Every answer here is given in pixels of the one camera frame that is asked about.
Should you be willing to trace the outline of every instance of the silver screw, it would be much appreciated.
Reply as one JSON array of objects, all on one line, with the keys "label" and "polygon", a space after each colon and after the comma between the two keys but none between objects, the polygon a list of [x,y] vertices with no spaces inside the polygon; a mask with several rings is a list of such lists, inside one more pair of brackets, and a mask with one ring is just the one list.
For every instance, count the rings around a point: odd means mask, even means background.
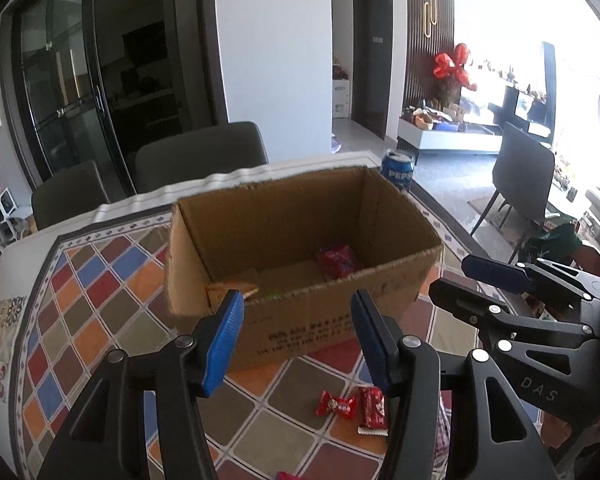
[{"label": "silver screw", "polygon": [[498,348],[503,352],[508,352],[509,350],[511,350],[511,341],[501,339],[500,341],[498,341]]},{"label": "silver screw", "polygon": [[193,345],[193,338],[190,335],[179,335],[176,338],[176,346],[178,348],[188,348]]},{"label": "silver screw", "polygon": [[471,357],[473,357],[479,363],[485,363],[489,360],[489,354],[485,352],[482,348],[476,348],[471,352]]},{"label": "silver screw", "polygon": [[124,358],[125,353],[119,348],[116,348],[107,354],[107,361],[110,363],[119,363]]},{"label": "silver screw", "polygon": [[420,338],[414,335],[406,335],[402,338],[402,344],[408,348],[417,348],[421,343]]}]

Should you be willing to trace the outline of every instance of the cardboard box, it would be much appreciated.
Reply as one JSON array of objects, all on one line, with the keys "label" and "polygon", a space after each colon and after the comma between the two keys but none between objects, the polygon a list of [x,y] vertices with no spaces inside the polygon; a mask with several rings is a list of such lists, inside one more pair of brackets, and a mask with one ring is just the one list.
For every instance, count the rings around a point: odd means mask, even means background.
[{"label": "cardboard box", "polygon": [[[315,254],[338,243],[349,244],[366,268],[330,280]],[[350,298],[359,288],[400,319],[441,252],[413,203],[368,168],[215,190],[174,205],[168,310],[188,332],[212,312],[206,285],[255,282],[231,364],[252,368],[355,336]]]}]

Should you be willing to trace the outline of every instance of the black door frame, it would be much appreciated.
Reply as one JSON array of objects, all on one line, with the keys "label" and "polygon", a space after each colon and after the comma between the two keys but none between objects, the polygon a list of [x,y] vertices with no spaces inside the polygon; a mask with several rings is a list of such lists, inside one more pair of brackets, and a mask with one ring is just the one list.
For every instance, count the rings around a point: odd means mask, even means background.
[{"label": "black door frame", "polygon": [[[13,0],[4,9],[0,18],[0,90],[6,117],[7,127],[13,142],[20,167],[31,189],[40,186],[50,177],[46,166],[46,158],[39,146],[37,135],[29,119],[29,109],[24,88],[24,78],[18,74],[20,59],[20,23],[19,12],[35,0]],[[85,41],[85,54],[90,76],[90,83],[96,98],[98,118],[103,128],[104,137],[109,148],[109,153],[114,160],[116,170],[121,177],[125,192],[135,194],[135,187],[131,181],[126,161],[122,157],[116,139],[106,99],[102,94],[102,74],[97,62],[97,49],[95,46],[93,23],[93,0],[88,0],[88,12],[83,9],[83,34]],[[215,124],[228,122],[228,113],[222,81],[222,69],[218,43],[218,28],[216,25],[215,0],[198,0],[198,24],[201,38],[203,67],[206,75],[207,97],[211,106],[212,120]]]},{"label": "black door frame", "polygon": [[[391,62],[393,64],[393,50],[394,50],[394,0],[389,0],[389,5],[391,7],[391,51],[392,51],[392,59]],[[360,52],[360,41],[362,39],[361,35],[360,35],[360,30],[358,30],[358,34],[356,34],[356,20],[358,20],[358,22],[360,22],[360,17],[362,16],[362,10],[360,8],[360,5],[358,5],[358,9],[356,9],[356,0],[353,0],[353,82],[352,82],[352,91],[351,91],[351,119],[353,121],[356,121],[359,124],[359,121],[357,121],[354,117],[356,115],[356,112],[359,110],[357,103],[356,103],[356,52]],[[386,105],[384,106],[384,114],[383,114],[383,118],[382,118],[382,124],[384,124],[384,127],[382,128],[382,135],[379,135],[377,132],[374,132],[378,137],[380,137],[382,140],[384,140],[384,137],[386,135],[386,123],[387,123],[387,119],[389,116],[389,98],[391,95],[391,73],[389,73],[389,80],[388,80],[388,87],[387,87],[387,92],[386,92]]]}]

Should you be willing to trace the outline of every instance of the tile floor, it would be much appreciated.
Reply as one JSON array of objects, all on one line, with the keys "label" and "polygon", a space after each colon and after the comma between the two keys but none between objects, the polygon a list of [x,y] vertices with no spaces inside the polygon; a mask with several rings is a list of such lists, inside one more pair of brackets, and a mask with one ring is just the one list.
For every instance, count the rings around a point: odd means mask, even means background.
[{"label": "tile floor", "polygon": [[[334,119],[332,131],[341,142],[343,152],[371,150],[382,157],[387,148],[395,147],[392,139],[387,137],[383,141],[350,119]],[[468,202],[493,194],[491,170],[495,159],[495,155],[423,153],[414,179],[469,232],[480,215]],[[491,258],[503,262],[509,259],[512,249],[488,222],[478,227],[474,237]]]},{"label": "tile floor", "polygon": [[[462,275],[459,258],[466,249],[424,206],[416,205],[445,241],[445,249],[400,325],[437,349],[467,354],[476,346],[475,329],[433,306],[426,296],[428,282],[442,274],[499,294]],[[15,350],[19,368],[13,437],[23,480],[36,477],[68,410],[109,349],[152,352],[175,336],[164,316],[162,291],[168,217],[64,241],[43,269],[42,285],[33,293],[36,300],[23,326],[22,347]],[[138,228],[148,222],[154,227]],[[355,339],[227,375],[211,398],[200,400],[219,478],[267,479],[286,470],[306,480],[372,480],[386,450],[385,439],[357,434],[359,420],[314,415],[322,390],[342,395],[370,381]],[[530,415],[537,418],[538,410]],[[163,480],[153,392],[144,394],[144,419],[151,478]],[[437,466],[434,478],[443,476],[443,461]]]}]

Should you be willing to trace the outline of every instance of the blue soda can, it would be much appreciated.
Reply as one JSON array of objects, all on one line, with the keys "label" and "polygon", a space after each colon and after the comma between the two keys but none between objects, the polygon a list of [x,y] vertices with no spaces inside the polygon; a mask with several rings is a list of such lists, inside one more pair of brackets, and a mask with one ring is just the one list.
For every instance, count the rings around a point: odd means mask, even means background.
[{"label": "blue soda can", "polygon": [[405,152],[386,150],[380,173],[398,189],[408,191],[413,178],[413,159]]}]

